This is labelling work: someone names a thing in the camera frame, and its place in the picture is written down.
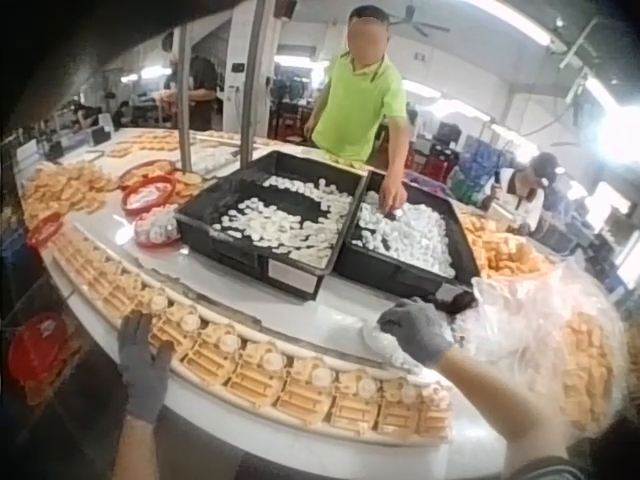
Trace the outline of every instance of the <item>gloved hand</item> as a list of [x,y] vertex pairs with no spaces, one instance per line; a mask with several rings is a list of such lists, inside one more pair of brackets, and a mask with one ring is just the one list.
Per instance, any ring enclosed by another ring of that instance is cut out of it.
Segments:
[[149,348],[151,316],[134,310],[122,319],[118,332],[120,372],[127,387],[127,414],[154,424],[164,405],[173,346],[160,345],[155,358]]
[[453,343],[444,336],[446,315],[418,298],[402,299],[378,319],[400,348],[425,367],[435,367]]

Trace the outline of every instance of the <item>clear plastic bag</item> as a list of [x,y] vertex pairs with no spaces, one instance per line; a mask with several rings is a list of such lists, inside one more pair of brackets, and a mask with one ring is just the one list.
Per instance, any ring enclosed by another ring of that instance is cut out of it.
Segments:
[[607,294],[572,262],[545,274],[474,280],[464,348],[562,411],[570,437],[594,436],[622,405],[624,328]]

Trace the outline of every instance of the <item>cap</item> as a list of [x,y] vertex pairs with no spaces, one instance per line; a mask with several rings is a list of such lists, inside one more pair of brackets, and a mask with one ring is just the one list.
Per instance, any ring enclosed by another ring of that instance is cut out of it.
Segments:
[[539,155],[533,157],[530,167],[533,169],[533,173],[536,178],[540,180],[540,183],[544,187],[550,187],[558,178],[558,159],[555,155],[549,152],[542,152]]

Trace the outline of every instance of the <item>black plastic tray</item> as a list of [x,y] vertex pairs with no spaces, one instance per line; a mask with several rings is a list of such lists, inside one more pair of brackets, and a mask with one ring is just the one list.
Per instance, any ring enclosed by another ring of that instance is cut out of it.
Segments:
[[[258,247],[246,238],[231,237],[211,228],[239,203],[258,197],[267,205],[276,205],[302,221],[317,221],[323,213],[320,204],[300,193],[263,187],[270,176],[316,183],[321,178],[338,191],[353,197],[333,252],[324,268],[293,260]],[[324,277],[333,270],[340,247],[351,223],[357,217],[366,177],[331,165],[273,151],[252,161],[246,169],[221,178],[185,203],[176,213],[182,241],[196,252],[227,265],[264,283],[305,300],[317,297]]]
[[[366,191],[379,192],[384,175],[372,171]],[[473,252],[464,233],[460,219],[451,202],[419,187],[405,182],[408,203],[424,204],[438,212],[445,223],[449,238],[449,255],[456,272],[454,278],[402,262],[366,247],[354,245],[352,240],[361,237],[362,229],[357,218],[351,224],[344,246],[335,265],[339,275],[400,297],[432,299],[434,295],[450,300],[462,291],[470,291],[471,280],[479,276]]]

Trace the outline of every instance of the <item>white table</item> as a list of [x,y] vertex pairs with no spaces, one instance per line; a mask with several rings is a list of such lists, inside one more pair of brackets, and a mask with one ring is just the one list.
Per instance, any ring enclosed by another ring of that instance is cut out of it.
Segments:
[[[125,129],[107,144],[140,132]],[[74,157],[83,151],[74,152]],[[96,162],[114,175],[150,158],[177,159],[178,153],[136,153],[126,160],[103,157]],[[237,165],[225,168],[229,173]],[[218,265],[188,247],[144,251],[132,240],[133,229],[119,207],[119,193],[106,207],[87,216],[74,212],[67,222],[77,223],[104,246],[145,269],[178,278],[184,285],[259,318],[273,330],[347,354],[379,360],[359,334],[363,318],[376,318],[391,305],[391,296],[336,276],[326,278],[317,301],[303,302],[249,277]],[[47,260],[53,279],[68,290],[68,279]],[[68,304],[94,340],[114,359],[116,335],[112,327],[80,293]],[[498,473],[505,454],[504,441],[459,394],[453,396],[453,437],[438,448],[384,447],[320,436],[279,425],[223,403],[172,376],[167,406],[212,435],[272,462],[314,474],[344,479],[458,479]]]

